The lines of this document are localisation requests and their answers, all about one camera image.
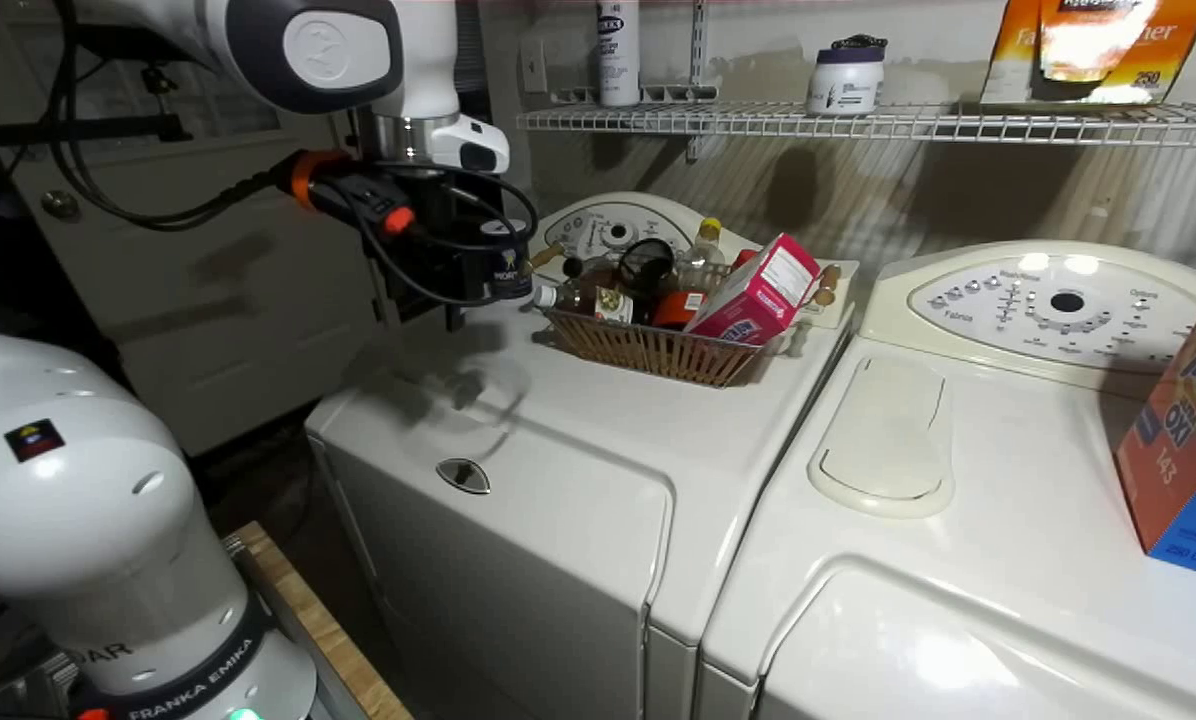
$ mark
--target washing machine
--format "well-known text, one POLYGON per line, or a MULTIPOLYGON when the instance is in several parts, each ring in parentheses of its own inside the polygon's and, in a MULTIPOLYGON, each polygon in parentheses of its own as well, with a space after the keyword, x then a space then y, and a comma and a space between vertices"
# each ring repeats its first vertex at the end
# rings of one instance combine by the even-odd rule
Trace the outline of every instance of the washing machine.
POLYGON ((706 631, 706 720, 1196 717, 1196 574, 1114 448, 1196 271, 1028 242, 876 278, 706 631))
MULTIPOLYGON (((659 195, 594 195, 542 225, 542 278, 632 242, 684 251, 698 228, 659 195)), ((758 383, 594 365, 495 304, 392 337, 311 413, 419 717, 689 712, 750 513, 850 337, 857 263, 838 269, 838 299, 799 314, 758 383)))

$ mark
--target cardboard box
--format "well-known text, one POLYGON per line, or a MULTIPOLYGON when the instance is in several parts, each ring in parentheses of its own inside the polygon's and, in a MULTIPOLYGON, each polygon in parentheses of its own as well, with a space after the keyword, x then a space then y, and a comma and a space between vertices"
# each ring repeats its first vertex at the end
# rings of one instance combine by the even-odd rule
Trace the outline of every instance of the cardboard box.
POLYGON ((981 105, 1159 105, 1196 43, 1196 0, 1010 0, 981 105))
POLYGON ((1117 448, 1146 551, 1196 570, 1196 327, 1117 448))
POLYGON ((780 231, 758 259, 741 263, 684 327, 736 346, 780 337, 820 280, 820 259, 780 231))

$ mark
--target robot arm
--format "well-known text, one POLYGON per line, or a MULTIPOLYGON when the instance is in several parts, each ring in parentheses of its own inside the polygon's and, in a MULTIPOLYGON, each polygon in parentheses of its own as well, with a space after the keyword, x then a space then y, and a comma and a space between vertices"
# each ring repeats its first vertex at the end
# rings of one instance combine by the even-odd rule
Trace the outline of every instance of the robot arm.
POLYGON ((79 0, 151 29, 288 112, 374 105, 382 157, 509 171, 500 128, 461 117, 453 0, 79 0))

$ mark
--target washer lid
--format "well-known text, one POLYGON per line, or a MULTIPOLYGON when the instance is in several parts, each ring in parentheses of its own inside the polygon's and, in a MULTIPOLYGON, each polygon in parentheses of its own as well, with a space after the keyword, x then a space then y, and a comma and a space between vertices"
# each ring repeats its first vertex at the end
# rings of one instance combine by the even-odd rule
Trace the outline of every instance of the washer lid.
POLYGON ((945 382, 910 361, 865 361, 808 464, 816 489, 876 515, 953 500, 945 382))

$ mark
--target floor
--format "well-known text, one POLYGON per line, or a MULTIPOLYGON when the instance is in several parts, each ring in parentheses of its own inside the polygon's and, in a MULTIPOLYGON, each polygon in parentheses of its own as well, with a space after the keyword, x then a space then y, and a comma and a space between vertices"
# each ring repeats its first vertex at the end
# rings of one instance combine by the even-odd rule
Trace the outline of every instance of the floor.
POLYGON ((220 454, 196 462, 196 483, 220 535, 261 520, 302 570, 357 650, 388 677, 392 651, 357 570, 353 546, 334 513, 305 438, 305 413, 283 416, 220 454))

